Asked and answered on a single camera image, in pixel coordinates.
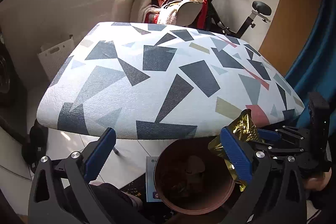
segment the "blue gripper pad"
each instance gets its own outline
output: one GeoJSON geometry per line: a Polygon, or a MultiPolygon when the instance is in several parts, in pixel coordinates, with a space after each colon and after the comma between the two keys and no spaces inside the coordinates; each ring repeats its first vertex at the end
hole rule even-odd
{"type": "Polygon", "coordinates": [[[258,129],[259,137],[267,141],[278,141],[281,139],[281,136],[275,131],[258,129]]]}
{"type": "Polygon", "coordinates": [[[105,136],[98,139],[98,145],[85,162],[84,180],[87,183],[98,177],[113,147],[116,145],[116,140],[116,132],[112,128],[109,129],[105,136]]]}
{"type": "Polygon", "coordinates": [[[220,141],[230,162],[234,165],[239,179],[250,183],[252,164],[226,127],[220,131],[220,141]]]}

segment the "exercise bike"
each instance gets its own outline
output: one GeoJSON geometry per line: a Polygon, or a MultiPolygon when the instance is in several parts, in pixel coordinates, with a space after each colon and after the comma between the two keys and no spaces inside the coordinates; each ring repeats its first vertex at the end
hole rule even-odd
{"type": "Polygon", "coordinates": [[[227,36],[241,38],[241,36],[246,32],[246,30],[251,26],[251,28],[255,27],[255,23],[253,23],[256,16],[262,18],[264,22],[271,22],[266,16],[270,16],[272,13],[272,9],[261,1],[254,1],[252,3],[253,10],[251,14],[246,18],[244,23],[241,25],[237,32],[233,32],[229,27],[226,27],[221,21],[216,9],[212,4],[213,0],[208,0],[208,11],[205,19],[205,31],[211,31],[216,33],[224,33],[227,36]]]}

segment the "white laundry basket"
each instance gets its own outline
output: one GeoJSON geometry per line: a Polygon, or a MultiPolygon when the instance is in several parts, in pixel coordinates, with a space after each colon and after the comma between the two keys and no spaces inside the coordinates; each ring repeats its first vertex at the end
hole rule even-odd
{"type": "Polygon", "coordinates": [[[73,37],[71,37],[37,55],[49,81],[53,80],[56,73],[74,49],[75,44],[73,37]]]}

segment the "bike seat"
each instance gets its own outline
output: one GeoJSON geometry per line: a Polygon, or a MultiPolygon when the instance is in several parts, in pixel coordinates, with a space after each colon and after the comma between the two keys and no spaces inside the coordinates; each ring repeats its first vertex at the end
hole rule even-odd
{"type": "Polygon", "coordinates": [[[261,1],[255,0],[254,2],[252,2],[252,8],[256,10],[258,13],[265,16],[270,16],[272,13],[271,7],[261,1]]]}

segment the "box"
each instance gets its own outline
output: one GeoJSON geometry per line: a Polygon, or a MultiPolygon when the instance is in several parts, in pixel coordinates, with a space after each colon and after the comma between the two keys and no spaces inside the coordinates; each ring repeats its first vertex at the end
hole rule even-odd
{"type": "Polygon", "coordinates": [[[37,55],[50,82],[74,49],[75,44],[71,37],[47,50],[43,48],[43,51],[37,55]]]}
{"type": "Polygon", "coordinates": [[[162,202],[154,186],[154,169],[159,157],[147,157],[146,163],[146,197],[147,202],[162,202]]]}

